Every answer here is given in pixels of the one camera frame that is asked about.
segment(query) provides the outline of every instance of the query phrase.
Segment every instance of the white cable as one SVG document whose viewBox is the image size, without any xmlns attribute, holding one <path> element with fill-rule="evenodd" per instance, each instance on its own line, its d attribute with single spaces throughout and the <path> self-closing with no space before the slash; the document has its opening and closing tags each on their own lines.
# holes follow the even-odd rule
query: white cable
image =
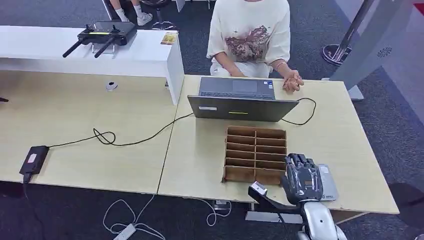
<svg viewBox="0 0 424 240">
<path fill-rule="evenodd" d="M 109 212 L 109 210 L 112 208 L 112 206 L 113 205 L 115 205 L 115 204 L 117 204 L 117 203 L 119 203 L 119 202 L 123 202 L 127 207 L 128 207 L 128 209 L 131 211 L 131 213 L 132 213 L 132 216 L 133 216 L 133 220 L 132 220 L 132 223 L 131 224 L 133 224 L 134 225 L 134 228 L 136 229 L 136 230 L 140 230 L 140 231 L 143 231 L 143 232 L 145 232 L 145 233 L 148 233 L 148 234 L 150 234 L 150 235 L 153 235 L 153 236 L 155 236 L 155 237 L 157 237 L 157 238 L 159 238 L 159 239 L 161 239 L 161 240 L 166 240 L 165 239 L 165 237 L 160 233 L 160 232 L 158 232 L 158 231 L 156 231 L 155 229 L 153 229 L 153 228 L 151 228 L 151 227 L 149 227 L 148 225 L 146 225 L 146 224 L 144 224 L 144 223 L 137 223 L 138 221 L 139 221 L 139 218 L 140 218 L 140 216 L 142 215 L 142 213 L 143 213 L 143 211 L 146 209 L 146 207 L 150 204 L 150 202 L 153 200 L 153 198 L 155 197 L 155 195 L 153 195 L 152 197 L 151 197 L 151 199 L 147 202 L 147 204 L 143 207 L 143 209 L 140 211 L 140 213 L 138 214 L 138 216 L 137 216 L 137 218 L 136 218 L 136 213 L 133 211 L 133 209 L 130 207 L 130 205 L 128 205 L 128 203 L 126 202 L 126 201 L 124 201 L 124 200 L 122 200 L 122 199 L 119 199 L 119 200 L 116 200 L 114 203 L 112 203 L 108 208 L 107 208 L 107 210 L 106 210 L 106 212 L 104 213 L 104 217 L 103 217 L 103 226 L 104 226 L 104 228 L 105 229 L 107 229 L 109 232 L 111 232 L 112 234 L 120 234 L 123 230 L 120 230 L 120 231 L 114 231 L 114 230 L 112 230 L 115 226 L 122 226 L 122 227 L 127 227 L 128 226 L 128 224 L 123 224 L 123 223 L 115 223 L 115 224 L 113 224 L 110 228 L 108 227 L 108 226 L 106 226 L 106 223 L 105 223 L 105 220 L 106 220 L 106 216 L 108 215 L 108 212 Z M 142 229 L 142 228 L 137 228 L 137 226 L 143 226 L 143 227 L 145 227 L 145 228 L 147 228 L 147 229 L 149 229 L 149 230 L 146 230 L 146 229 Z"/>
<path fill-rule="evenodd" d="M 209 227 L 213 227 L 213 226 L 217 223 L 217 216 L 220 216 L 220 217 L 225 218 L 225 217 L 227 217 L 228 215 L 230 215 L 230 213 L 231 213 L 231 209 L 233 208 L 233 206 L 231 205 L 231 201 L 228 201 L 228 202 L 229 202 L 229 211 L 228 211 L 228 213 L 227 213 L 227 214 L 223 215 L 223 214 L 219 214 L 219 213 L 217 213 L 217 212 L 215 211 L 215 209 L 212 207 L 212 205 L 211 205 L 211 204 L 209 204 L 209 202 L 207 202 L 206 200 L 203 200 L 203 199 L 197 199 L 197 200 L 199 200 L 199 201 L 202 201 L 202 202 L 206 203 L 206 204 L 207 204 L 207 205 L 208 205 L 208 206 L 212 209 L 212 212 L 213 212 L 213 213 L 210 213 L 210 214 L 206 217 L 206 223 L 207 223 L 207 225 L 208 225 Z M 211 216 L 214 216 L 214 217 L 215 217 L 215 219 L 213 220 L 213 223 L 212 223 L 212 224 L 210 224 L 210 223 L 209 223 L 209 218 L 210 218 Z"/>
</svg>

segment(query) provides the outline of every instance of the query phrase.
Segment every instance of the cardboard compartment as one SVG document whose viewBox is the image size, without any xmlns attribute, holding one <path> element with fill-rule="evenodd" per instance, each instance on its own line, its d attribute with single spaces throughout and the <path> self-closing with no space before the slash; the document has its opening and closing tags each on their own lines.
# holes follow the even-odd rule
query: cardboard compartment
<svg viewBox="0 0 424 240">
<path fill-rule="evenodd" d="M 275 146 L 275 147 L 285 147 L 285 139 L 272 139 L 272 138 L 256 138 L 256 145 L 262 146 Z"/>
<path fill-rule="evenodd" d="M 240 143 L 227 142 L 226 143 L 226 149 L 227 150 L 237 150 L 237 151 L 254 152 L 255 151 L 255 146 L 254 145 L 248 145 L 248 144 L 240 144 Z"/>
<path fill-rule="evenodd" d="M 255 153 L 250 151 L 236 151 L 236 150 L 227 150 L 225 152 L 226 158 L 232 159 L 255 159 Z"/>
<path fill-rule="evenodd" d="M 282 161 L 256 161 L 257 169 L 274 169 L 286 171 L 286 163 Z"/>
<path fill-rule="evenodd" d="M 262 161 L 273 161 L 273 162 L 284 162 L 285 155 L 276 153 L 256 153 L 256 160 Z"/>
<path fill-rule="evenodd" d="M 256 146 L 257 153 L 266 153 L 266 154 L 282 154 L 287 155 L 285 147 L 282 146 Z"/>
<path fill-rule="evenodd" d="M 244 126 L 229 126 L 227 131 L 227 135 L 237 135 L 237 136 L 247 136 L 247 137 L 255 137 L 256 131 L 251 127 Z"/>
<path fill-rule="evenodd" d="M 226 166 L 236 166 L 236 167 L 255 167 L 255 160 L 242 159 L 242 158 L 229 158 L 225 159 Z"/>
<path fill-rule="evenodd" d="M 255 172 L 255 180 L 268 185 L 279 185 L 281 175 L 284 174 L 284 171 L 281 170 L 255 169 Z"/>
<path fill-rule="evenodd" d="M 286 171 L 286 141 L 281 129 L 229 126 L 222 180 L 279 185 Z"/>
<path fill-rule="evenodd" d="M 226 136 L 226 142 L 235 144 L 255 145 L 255 137 L 228 135 Z"/>
<path fill-rule="evenodd" d="M 225 166 L 224 179 L 227 181 L 248 182 L 255 181 L 255 169 L 240 166 Z"/>
<path fill-rule="evenodd" d="M 286 131 L 280 129 L 258 128 L 256 137 L 262 139 L 286 139 Z"/>
</svg>

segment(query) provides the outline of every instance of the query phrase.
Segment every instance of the bracelet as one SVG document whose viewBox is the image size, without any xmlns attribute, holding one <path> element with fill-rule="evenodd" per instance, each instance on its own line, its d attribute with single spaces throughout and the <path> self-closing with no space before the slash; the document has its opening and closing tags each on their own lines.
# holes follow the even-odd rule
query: bracelet
<svg viewBox="0 0 424 240">
<path fill-rule="evenodd" d="M 280 62 L 279 64 L 277 64 L 277 66 L 275 67 L 275 70 L 276 70 L 277 72 L 278 72 L 278 68 L 279 68 L 279 66 L 280 66 L 281 64 L 285 64 L 285 65 L 289 66 L 289 65 L 287 64 L 287 62 L 282 61 L 282 62 Z"/>
</svg>

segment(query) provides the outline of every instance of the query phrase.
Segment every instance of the laptop keyboard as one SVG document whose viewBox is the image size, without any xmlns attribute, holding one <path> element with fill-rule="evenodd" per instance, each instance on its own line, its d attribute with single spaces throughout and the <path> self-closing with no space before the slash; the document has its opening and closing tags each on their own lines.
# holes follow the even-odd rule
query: laptop keyboard
<svg viewBox="0 0 424 240">
<path fill-rule="evenodd" d="M 248 93 L 227 93 L 227 92 L 211 92 L 202 91 L 201 96 L 204 97 L 222 97 L 222 98 L 250 98 L 250 99 L 270 99 L 273 100 L 273 96 L 268 94 L 248 94 Z"/>
</svg>

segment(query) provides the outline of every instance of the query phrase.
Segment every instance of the robotic arm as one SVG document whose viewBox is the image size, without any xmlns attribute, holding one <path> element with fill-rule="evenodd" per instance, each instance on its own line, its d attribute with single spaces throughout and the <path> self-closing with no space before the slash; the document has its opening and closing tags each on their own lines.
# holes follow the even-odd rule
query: robotic arm
<svg viewBox="0 0 424 240">
<path fill-rule="evenodd" d="M 249 187 L 249 196 L 260 205 L 277 209 L 282 222 L 281 213 L 301 215 L 303 226 L 297 232 L 299 240 L 347 240 L 343 231 L 334 224 L 330 210 L 320 202 L 323 184 L 314 161 L 303 154 L 290 153 L 285 163 L 287 176 L 282 176 L 281 182 L 287 200 L 294 206 L 269 199 L 268 190 L 257 181 Z"/>
</svg>

